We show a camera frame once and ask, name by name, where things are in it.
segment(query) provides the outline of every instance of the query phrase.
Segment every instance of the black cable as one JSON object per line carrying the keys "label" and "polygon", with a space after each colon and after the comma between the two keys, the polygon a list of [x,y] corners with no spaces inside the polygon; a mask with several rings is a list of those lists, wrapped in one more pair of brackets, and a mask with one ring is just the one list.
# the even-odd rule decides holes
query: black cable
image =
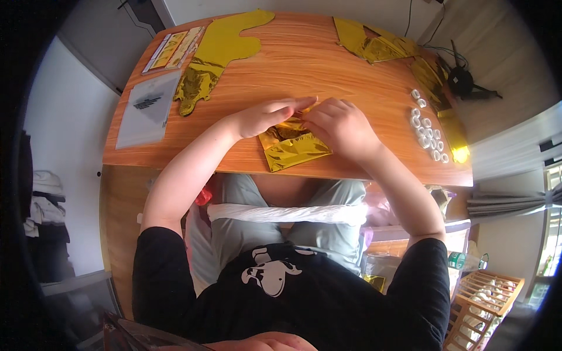
{"label": "black cable", "polygon": [[406,36],[406,34],[408,34],[408,30],[410,29],[411,18],[412,18],[412,0],[410,0],[410,13],[408,14],[408,27],[406,28],[406,33],[404,33],[404,36]]}
{"label": "black cable", "polygon": [[435,30],[433,31],[433,34],[431,35],[431,38],[429,38],[429,40],[426,41],[425,44],[429,43],[431,41],[431,39],[433,39],[433,36],[435,35],[437,30],[439,29],[439,26],[441,25],[441,22],[443,22],[443,19],[445,18],[445,2],[442,2],[441,5],[443,5],[443,16],[441,17],[441,21],[439,21],[439,24],[437,25],[437,28],[435,28]]}

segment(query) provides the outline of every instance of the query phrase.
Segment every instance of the light gray pants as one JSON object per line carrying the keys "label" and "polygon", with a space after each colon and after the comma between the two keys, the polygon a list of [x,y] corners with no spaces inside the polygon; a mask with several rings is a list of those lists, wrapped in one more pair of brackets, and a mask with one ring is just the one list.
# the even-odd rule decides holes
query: light gray pants
{"label": "light gray pants", "polygon": [[[365,187],[358,180],[323,180],[324,184],[304,206],[327,206],[336,204],[360,204],[365,197]],[[224,178],[223,203],[268,207],[247,174],[227,174]],[[324,252],[329,258],[359,273],[356,262],[359,258],[359,228],[348,224],[296,222],[284,238],[279,225],[274,222],[256,223],[229,218],[220,218],[211,223],[211,246],[224,266],[241,252],[258,245],[292,241],[299,247]]]}

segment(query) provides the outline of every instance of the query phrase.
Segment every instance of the water bottle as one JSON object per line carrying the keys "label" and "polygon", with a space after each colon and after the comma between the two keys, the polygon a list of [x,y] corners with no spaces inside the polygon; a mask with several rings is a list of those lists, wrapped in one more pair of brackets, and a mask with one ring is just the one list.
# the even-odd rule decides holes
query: water bottle
{"label": "water bottle", "polygon": [[482,257],[476,257],[471,254],[452,251],[449,254],[448,266],[463,272],[485,270],[488,262],[484,261],[484,256],[488,256],[488,254],[485,253]]}

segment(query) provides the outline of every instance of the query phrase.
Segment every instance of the hand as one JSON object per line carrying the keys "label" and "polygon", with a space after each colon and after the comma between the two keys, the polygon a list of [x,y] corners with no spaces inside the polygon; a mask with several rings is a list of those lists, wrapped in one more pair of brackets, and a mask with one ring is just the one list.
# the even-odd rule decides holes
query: hand
{"label": "hand", "polygon": [[302,119],[303,127],[329,148],[357,163],[372,157],[382,145],[363,112],[346,100],[322,101]]}
{"label": "hand", "polygon": [[263,133],[269,127],[285,121],[295,111],[312,106],[316,100],[318,100],[317,97],[306,97],[266,101],[224,119],[232,125],[236,139],[251,138]]}

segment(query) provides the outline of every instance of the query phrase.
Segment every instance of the person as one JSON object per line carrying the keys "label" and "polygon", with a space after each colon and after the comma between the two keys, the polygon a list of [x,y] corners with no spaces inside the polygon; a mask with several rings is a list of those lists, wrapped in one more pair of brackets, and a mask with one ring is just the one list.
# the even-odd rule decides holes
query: person
{"label": "person", "polygon": [[[443,218],[365,115],[342,99],[316,105],[303,124],[378,183],[410,234],[386,295],[345,267],[346,258],[355,254],[348,236],[358,235],[357,228],[297,223],[296,234],[286,241],[276,224],[220,219],[211,224],[211,245],[222,270],[217,282],[196,298],[180,219],[237,141],[264,132],[316,100],[269,101],[227,116],[166,166],[148,195],[137,242],[137,322],[212,350],[441,350],[450,310]],[[360,202],[365,189],[358,184],[331,181],[312,201]],[[227,178],[222,197],[267,206],[249,176]],[[329,253],[339,253],[343,264]]]}

